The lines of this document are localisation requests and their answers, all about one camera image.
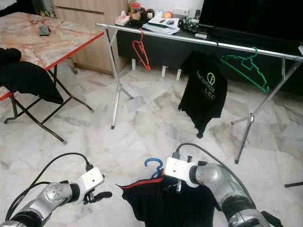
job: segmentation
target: printed logo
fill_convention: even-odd
[[[207,80],[208,80],[208,83],[212,86],[212,85],[214,85],[214,83],[216,81],[216,78],[214,77],[214,74],[212,74],[211,72],[209,72],[207,74]]]

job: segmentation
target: folding table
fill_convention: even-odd
[[[39,26],[49,26],[49,36],[39,35]],[[77,51],[81,50],[94,40],[98,39],[104,32],[94,26],[89,27],[55,18],[41,17],[26,13],[13,13],[0,17],[0,47],[17,48],[22,52],[21,61],[28,61],[44,68],[53,77],[55,86],[58,84],[69,98],[63,102],[43,121],[38,121],[28,110],[37,104],[38,98],[28,107],[24,107],[14,96],[14,93],[5,87],[0,87],[0,101],[10,98],[13,106],[14,116],[7,118],[4,123],[15,120],[22,114],[29,116],[41,128],[59,139],[63,144],[67,142],[44,124],[71,99],[86,106],[90,111],[94,110],[73,96],[57,78],[57,65]]]

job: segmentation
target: white wall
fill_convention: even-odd
[[[137,0],[142,7],[172,11],[174,7],[189,8],[189,16],[194,17],[196,10],[202,9],[204,0]]]

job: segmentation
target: blue hanger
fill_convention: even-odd
[[[157,167],[157,172],[154,173],[151,177],[152,178],[155,178],[156,176],[159,176],[161,175],[161,167],[163,166],[163,162],[158,159],[158,158],[155,158],[155,157],[151,157],[151,158],[148,158],[147,160],[145,160],[144,162],[144,165],[147,166],[147,163],[151,162],[151,161],[156,161],[156,162],[159,162],[159,166]]]

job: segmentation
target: metal rack pole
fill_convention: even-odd
[[[117,81],[116,103],[115,103],[113,121],[112,121],[112,126],[111,126],[111,129],[114,129],[115,125],[116,125],[116,117],[117,117],[117,112],[118,112],[118,106],[119,106],[119,99],[120,99],[121,91],[123,91],[130,99],[133,99],[134,97],[128,91],[126,91],[125,88],[123,87],[123,85],[120,83],[118,73],[117,73],[117,68],[116,68],[115,57],[114,57],[112,45],[113,45],[113,43],[116,39],[118,30],[115,29],[114,35],[113,35],[111,40],[109,38],[109,32],[108,32],[107,28],[105,28],[105,32],[106,32],[106,37],[107,37],[106,40],[107,40],[107,44],[108,44],[108,47],[107,47],[108,48],[108,53],[109,53],[110,62],[112,64],[112,69],[113,69],[113,75],[114,75],[114,77],[116,78],[116,81]]]
[[[121,30],[121,31],[126,31],[126,32],[131,32],[131,33],[138,33],[138,34],[141,33],[141,31],[138,30],[138,29],[127,28],[127,27],[122,27],[122,26],[113,26],[113,25],[106,25],[106,24],[99,24],[99,23],[96,23],[96,26],[100,26],[100,27],[104,28],[106,31],[107,31],[108,28],[111,28],[111,29],[114,29],[116,32],[118,30]],[[150,35],[150,36],[155,36],[155,37],[159,37],[159,38],[172,39],[172,40],[177,40],[177,41],[203,44],[203,45],[211,45],[211,46],[217,46],[217,47],[226,48],[226,49],[232,49],[232,50],[237,50],[237,51],[255,53],[255,49],[245,47],[245,46],[217,43],[217,42],[212,42],[212,41],[208,41],[208,40],[193,39],[193,38],[181,37],[181,36],[176,36],[176,35],[165,35],[165,34],[159,34],[159,33],[155,33],[155,32],[149,32],[149,31],[143,31],[143,33],[144,33],[144,35]],[[108,39],[108,45],[109,45],[109,48],[111,48],[111,42],[110,42],[109,39]],[[297,68],[303,62],[303,57],[302,56],[296,56],[296,55],[291,55],[291,54],[272,52],[272,51],[266,51],[266,50],[260,50],[260,49],[258,49],[258,54],[272,56],[272,57],[278,57],[278,58],[282,59],[282,80],[253,113],[251,113],[247,117],[244,117],[244,118],[241,118],[239,120],[236,120],[236,121],[232,122],[232,124],[236,124],[236,123],[243,122],[243,121],[247,120],[247,126],[246,126],[246,129],[245,129],[243,138],[242,138],[241,148],[240,148],[240,150],[239,150],[239,152],[238,152],[238,154],[235,158],[235,163],[236,164],[238,164],[238,162],[239,162],[239,159],[241,157],[241,154],[242,154],[242,151],[243,151],[248,133],[250,131],[250,127],[253,124],[256,115],[262,110],[262,108],[266,105],[266,103],[279,91],[279,89],[283,86],[283,84],[286,83],[286,81],[291,77],[291,75],[297,70]],[[112,52],[110,52],[110,58],[111,58],[111,61],[112,61],[112,59],[113,59]],[[292,67],[290,68],[290,70],[288,71],[288,73],[285,73],[285,60],[286,59],[295,61],[294,64],[292,65]],[[116,71],[116,67],[115,67],[115,64],[113,63],[113,61],[112,61],[112,66],[113,66],[113,68],[115,68],[115,70],[113,70],[113,71]],[[116,118],[115,115],[116,115],[116,112],[117,112],[119,94],[120,94],[120,92],[118,92],[118,94],[117,94],[116,108],[115,108],[115,111],[114,111],[113,126],[115,124],[115,118]]]

